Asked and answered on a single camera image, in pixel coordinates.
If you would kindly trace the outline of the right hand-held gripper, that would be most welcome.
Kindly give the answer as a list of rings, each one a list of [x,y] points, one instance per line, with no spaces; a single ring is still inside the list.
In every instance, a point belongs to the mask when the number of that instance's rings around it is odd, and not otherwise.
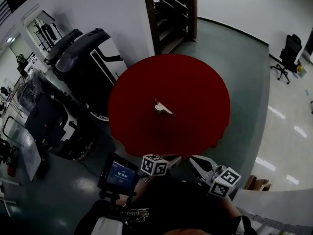
[[[226,198],[238,185],[241,175],[230,167],[217,165],[208,157],[198,159],[198,163],[193,157],[188,159],[194,174],[208,186],[210,194]]]

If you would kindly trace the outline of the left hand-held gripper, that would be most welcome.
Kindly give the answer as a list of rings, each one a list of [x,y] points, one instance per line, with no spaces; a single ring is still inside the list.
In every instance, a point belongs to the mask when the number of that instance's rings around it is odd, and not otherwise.
[[[176,156],[170,162],[149,154],[142,157],[140,170],[149,176],[165,176],[169,168],[175,168],[181,162],[181,156]]]

